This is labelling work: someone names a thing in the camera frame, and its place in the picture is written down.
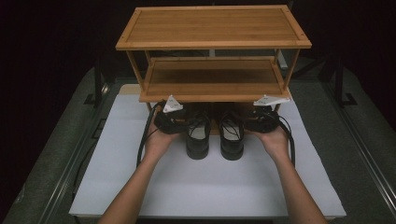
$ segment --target person's right arm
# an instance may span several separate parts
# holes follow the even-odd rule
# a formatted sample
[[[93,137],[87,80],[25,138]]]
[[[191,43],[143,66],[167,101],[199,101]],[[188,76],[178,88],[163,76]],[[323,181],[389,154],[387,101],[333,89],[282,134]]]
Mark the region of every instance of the person's right arm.
[[[327,223],[289,157],[289,141],[278,127],[270,133],[253,133],[262,141],[279,174],[291,223]]]

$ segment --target person's left hand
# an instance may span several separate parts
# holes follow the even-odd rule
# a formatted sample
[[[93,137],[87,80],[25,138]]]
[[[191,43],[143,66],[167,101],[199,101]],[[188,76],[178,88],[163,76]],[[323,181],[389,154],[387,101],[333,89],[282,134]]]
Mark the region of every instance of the person's left hand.
[[[145,156],[144,159],[153,159],[158,161],[163,154],[167,151],[172,141],[178,138],[179,133],[167,134],[157,130],[157,126],[154,124],[155,116],[152,118],[150,126],[148,128],[148,137],[146,141]]]

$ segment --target human hand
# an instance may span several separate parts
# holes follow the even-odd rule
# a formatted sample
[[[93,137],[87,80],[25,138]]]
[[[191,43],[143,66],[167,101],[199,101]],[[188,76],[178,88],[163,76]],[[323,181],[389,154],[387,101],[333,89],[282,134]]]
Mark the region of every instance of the human hand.
[[[247,132],[256,135],[262,141],[265,150],[274,162],[290,160],[289,140],[281,127],[278,126],[269,133]]]
[[[145,156],[143,160],[159,161],[165,154],[172,141],[176,139],[179,134],[167,134],[161,132],[154,124],[155,116],[152,118],[148,127],[148,138],[145,144]]]

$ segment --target shelf top panel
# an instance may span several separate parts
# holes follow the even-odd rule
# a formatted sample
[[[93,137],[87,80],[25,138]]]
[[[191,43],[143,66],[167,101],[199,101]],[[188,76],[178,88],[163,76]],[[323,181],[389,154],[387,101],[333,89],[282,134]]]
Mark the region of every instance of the shelf top panel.
[[[137,7],[116,49],[309,49],[287,6]]]

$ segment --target lower shelf tier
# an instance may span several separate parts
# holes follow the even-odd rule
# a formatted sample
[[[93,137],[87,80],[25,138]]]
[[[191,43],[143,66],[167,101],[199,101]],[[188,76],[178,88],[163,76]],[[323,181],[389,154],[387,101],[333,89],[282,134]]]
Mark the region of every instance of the lower shelf tier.
[[[274,57],[152,58],[140,102],[253,102],[290,97]]]

